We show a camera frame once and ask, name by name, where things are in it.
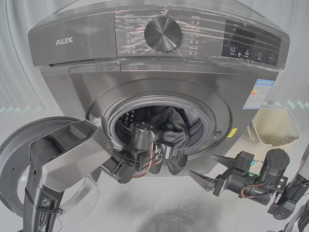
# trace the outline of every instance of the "rotary knob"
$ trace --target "rotary knob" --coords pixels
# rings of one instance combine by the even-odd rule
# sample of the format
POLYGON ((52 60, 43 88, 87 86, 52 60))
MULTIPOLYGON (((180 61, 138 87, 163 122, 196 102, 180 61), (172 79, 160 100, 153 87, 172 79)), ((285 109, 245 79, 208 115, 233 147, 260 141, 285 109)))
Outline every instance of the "rotary knob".
POLYGON ((152 49, 167 52, 179 46, 181 30, 174 20, 161 16, 147 24, 144 36, 147 44, 152 49))

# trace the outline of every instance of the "copper braided cable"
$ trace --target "copper braided cable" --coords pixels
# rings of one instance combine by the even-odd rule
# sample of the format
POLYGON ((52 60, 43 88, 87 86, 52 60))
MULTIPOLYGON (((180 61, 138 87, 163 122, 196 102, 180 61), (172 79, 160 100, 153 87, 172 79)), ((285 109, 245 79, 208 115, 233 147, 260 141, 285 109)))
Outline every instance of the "copper braided cable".
POLYGON ((259 187, 259 186, 262 186, 264 185, 264 183, 260 183, 260 184, 256 184, 256 185, 248 185, 248 186, 244 186, 241 191, 240 191, 240 195, 243 197, 243 198, 246 198, 246 199, 252 199, 252 198, 255 198, 256 195, 251 195, 251 196, 246 196, 243 192, 246 188, 251 188, 251 187, 259 187))
POLYGON ((137 176, 133 176, 133 178, 141 178, 143 177, 149 170, 150 166, 151 166, 151 162, 152 162, 152 151, 153 151, 153 148, 154 148, 154 144, 152 143, 151 144, 151 156, 150 156, 150 162, 149 162, 149 165, 148 165, 148 168, 146 169, 146 171, 144 173, 142 173, 141 175, 137 175, 137 176))
POLYGON ((163 156, 162 156, 162 154, 161 154, 161 160, 160 160, 160 161, 158 161, 158 162, 156 162, 156 163, 152 163, 152 165, 159 164, 162 160, 163 160, 163 156))

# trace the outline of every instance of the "display panel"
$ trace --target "display panel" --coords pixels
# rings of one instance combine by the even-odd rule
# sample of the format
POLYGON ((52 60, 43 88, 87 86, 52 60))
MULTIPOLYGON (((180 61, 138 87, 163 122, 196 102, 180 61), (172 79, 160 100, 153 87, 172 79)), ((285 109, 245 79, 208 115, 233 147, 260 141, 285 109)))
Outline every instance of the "display panel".
POLYGON ((276 66, 280 44, 281 38, 268 31, 226 20, 221 56, 276 66))

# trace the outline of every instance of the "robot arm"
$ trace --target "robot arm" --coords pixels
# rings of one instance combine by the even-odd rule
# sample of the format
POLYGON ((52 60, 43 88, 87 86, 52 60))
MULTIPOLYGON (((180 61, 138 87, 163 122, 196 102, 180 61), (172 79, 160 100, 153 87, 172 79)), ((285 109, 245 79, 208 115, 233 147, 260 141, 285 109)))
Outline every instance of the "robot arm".
POLYGON ((64 190, 100 166, 118 183, 128 183, 142 167, 139 156, 149 156, 159 138, 145 123, 135 124, 132 130, 131 143, 120 152, 101 128, 87 120, 70 123, 33 142, 21 231, 51 232, 57 214, 62 213, 59 206, 64 190))
POLYGON ((275 202, 270 206, 268 213, 275 219, 287 219, 294 211, 296 203, 309 188, 309 144, 301 159, 299 170, 285 188, 283 194, 276 194, 275 202))
POLYGON ((245 151, 236 158, 212 155, 211 158, 228 169, 215 179, 192 170, 189 175, 206 191, 213 191, 219 196, 224 190, 238 194, 239 198, 248 198, 267 205, 275 192, 283 193, 287 177, 283 176, 290 162, 289 156, 282 149, 270 150, 265 157, 259 174, 249 172, 254 164, 254 155, 245 151))
MULTIPOLYGON (((271 197, 276 198, 268 213, 277 220, 287 219, 294 211, 296 203, 309 188, 309 144, 302 157, 299 170, 293 180, 287 184, 284 176, 290 158, 282 149, 268 151, 259 174, 249 172, 254 164, 254 155, 242 151, 236 158, 212 155, 211 158, 228 169, 215 179, 192 170, 189 175, 205 190, 213 191, 215 196, 224 190, 237 193, 239 198, 248 198, 267 205, 271 197)), ((309 207, 301 218, 304 228, 309 222, 309 207)))

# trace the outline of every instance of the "aux logo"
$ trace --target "aux logo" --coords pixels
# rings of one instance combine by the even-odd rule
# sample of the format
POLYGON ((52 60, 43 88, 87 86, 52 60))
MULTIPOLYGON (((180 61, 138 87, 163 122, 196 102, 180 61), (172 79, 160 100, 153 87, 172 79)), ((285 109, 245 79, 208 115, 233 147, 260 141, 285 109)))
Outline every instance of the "aux logo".
POLYGON ((61 41, 60 41, 60 40, 57 40, 57 41, 56 41, 56 45, 58 45, 58 44, 66 44, 66 43, 70 43, 70 42, 73 42, 73 41, 72 41, 72 37, 70 37, 70 38, 65 38, 64 40, 61 39, 61 41))

